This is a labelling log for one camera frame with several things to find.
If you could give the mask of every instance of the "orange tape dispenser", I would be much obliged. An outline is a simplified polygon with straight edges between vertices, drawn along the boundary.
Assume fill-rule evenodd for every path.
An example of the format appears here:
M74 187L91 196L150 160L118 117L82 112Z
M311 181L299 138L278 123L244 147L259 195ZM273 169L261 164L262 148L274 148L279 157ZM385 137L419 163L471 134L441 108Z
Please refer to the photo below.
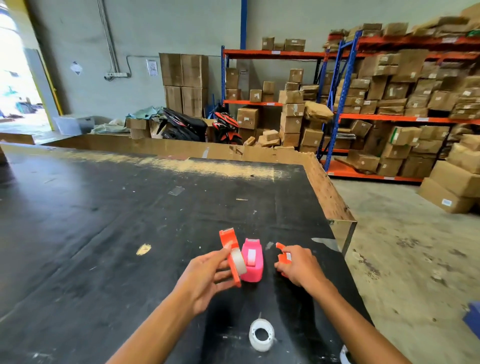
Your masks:
M230 248L232 251L228 255L227 261L232 271L232 277L237 287L241 287L240 276L247 273L247 266L245 260L243 260L243 255L240 251L239 243L235 231L233 228L220 230L220 241L222 246L231 243Z
M285 248L285 245L282 243L276 243L275 247L283 250ZM283 264L292 264L292 256L290 253L282 253L278 255L278 261Z

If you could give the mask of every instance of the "pink tape dispenser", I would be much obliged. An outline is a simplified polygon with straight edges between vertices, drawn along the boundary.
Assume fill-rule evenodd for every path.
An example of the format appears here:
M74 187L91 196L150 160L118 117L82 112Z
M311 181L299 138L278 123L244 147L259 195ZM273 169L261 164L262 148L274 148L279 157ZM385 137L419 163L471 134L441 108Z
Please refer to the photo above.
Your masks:
M245 239L241 248L243 260L247 263L247 273L240 276L245 282L260 282L264 273L264 255L260 239Z

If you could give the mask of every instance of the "black table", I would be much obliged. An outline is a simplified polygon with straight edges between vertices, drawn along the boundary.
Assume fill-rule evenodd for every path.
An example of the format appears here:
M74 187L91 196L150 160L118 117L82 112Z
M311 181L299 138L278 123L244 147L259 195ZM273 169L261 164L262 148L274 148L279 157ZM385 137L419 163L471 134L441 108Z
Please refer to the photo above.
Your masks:
M0 167L0 362L104 363L170 293L190 259L260 239L263 279L216 296L169 363L335 362L342 341L304 290L275 272L269 242L312 249L371 321L302 166L11 146ZM184 190L169 194L176 186ZM151 250L136 255L142 244ZM258 317L276 343L256 352Z

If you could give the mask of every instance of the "forearm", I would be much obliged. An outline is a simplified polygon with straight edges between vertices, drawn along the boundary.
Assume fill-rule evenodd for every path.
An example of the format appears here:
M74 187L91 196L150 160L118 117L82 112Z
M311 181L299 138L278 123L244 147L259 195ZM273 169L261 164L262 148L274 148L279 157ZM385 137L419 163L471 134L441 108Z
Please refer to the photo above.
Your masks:
M308 289L358 364L411 364L328 280Z
M117 350L107 364L161 364L193 319L192 304L173 291Z

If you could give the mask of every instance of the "person's left hand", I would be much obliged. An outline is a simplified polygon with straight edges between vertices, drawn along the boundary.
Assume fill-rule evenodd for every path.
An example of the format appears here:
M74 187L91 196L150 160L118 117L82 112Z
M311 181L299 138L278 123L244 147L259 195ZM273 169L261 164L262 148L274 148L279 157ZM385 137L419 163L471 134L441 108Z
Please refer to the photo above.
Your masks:
M189 295L193 315L205 311L217 292L235 285L232 279L217 283L232 275L227 261L230 251L230 247L227 247L192 259L179 278L174 292Z

